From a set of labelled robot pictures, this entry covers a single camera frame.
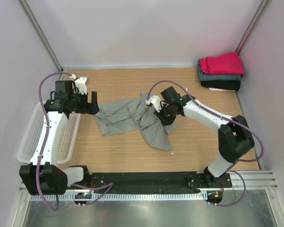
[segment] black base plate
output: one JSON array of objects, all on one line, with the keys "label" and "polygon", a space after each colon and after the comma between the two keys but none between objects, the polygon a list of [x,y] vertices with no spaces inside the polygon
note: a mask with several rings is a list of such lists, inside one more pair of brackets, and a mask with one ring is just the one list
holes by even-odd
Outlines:
[{"label": "black base plate", "polygon": [[[199,193],[201,188],[220,188],[221,183],[209,186],[197,172],[164,173],[93,173],[91,179],[94,187],[101,187],[110,182],[114,185],[111,194],[188,194]],[[231,188],[228,173],[221,179],[224,188]]]}]

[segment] gray cloth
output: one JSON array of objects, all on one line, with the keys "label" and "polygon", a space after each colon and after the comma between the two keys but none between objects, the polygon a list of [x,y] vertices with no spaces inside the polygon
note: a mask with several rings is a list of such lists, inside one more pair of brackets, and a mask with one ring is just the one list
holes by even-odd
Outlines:
[{"label": "gray cloth", "polygon": [[241,75],[208,75],[203,73],[201,66],[200,66],[200,60],[197,64],[197,72],[199,76],[199,81],[214,81],[214,80],[241,80]]},{"label": "gray cloth", "polygon": [[174,125],[163,126],[154,114],[155,109],[146,105],[147,93],[140,99],[126,99],[99,104],[100,111],[94,115],[103,136],[140,130],[149,146],[171,150],[166,134],[172,133]]}]

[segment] black folded shirt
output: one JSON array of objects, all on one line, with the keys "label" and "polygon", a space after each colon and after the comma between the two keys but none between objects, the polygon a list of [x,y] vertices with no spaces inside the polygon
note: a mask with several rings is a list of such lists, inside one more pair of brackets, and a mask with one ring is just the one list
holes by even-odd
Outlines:
[{"label": "black folded shirt", "polygon": [[201,86],[239,91],[241,86],[241,81],[239,80],[201,81]]}]

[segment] folded clothes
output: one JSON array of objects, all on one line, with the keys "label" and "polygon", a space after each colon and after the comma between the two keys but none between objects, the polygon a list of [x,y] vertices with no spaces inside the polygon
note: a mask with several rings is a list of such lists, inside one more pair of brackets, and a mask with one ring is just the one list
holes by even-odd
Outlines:
[{"label": "folded clothes", "polygon": [[140,130],[149,146],[171,150],[167,134],[172,133],[174,125],[163,126],[154,114],[154,107],[147,106],[147,93],[140,99],[127,99],[99,104],[100,111],[94,115],[103,136]]},{"label": "folded clothes", "polygon": [[238,80],[201,81],[201,86],[239,91],[241,86],[241,81]]},{"label": "folded clothes", "polygon": [[199,81],[240,80],[241,79],[241,75],[216,75],[216,76],[212,76],[212,75],[205,74],[201,69],[200,60],[197,64],[197,72],[198,72]]},{"label": "folded clothes", "polygon": [[237,52],[226,53],[219,57],[207,57],[206,59],[201,59],[200,66],[202,71],[209,75],[245,74],[243,63]]}]

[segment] white cable clip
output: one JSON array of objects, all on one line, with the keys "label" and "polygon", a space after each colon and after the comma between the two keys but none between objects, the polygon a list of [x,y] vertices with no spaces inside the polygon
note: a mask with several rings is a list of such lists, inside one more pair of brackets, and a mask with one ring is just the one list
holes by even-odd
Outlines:
[{"label": "white cable clip", "polygon": [[70,79],[71,79],[72,81],[74,81],[76,78],[77,78],[77,77],[76,77],[75,74],[72,74],[72,75],[70,76]]}]

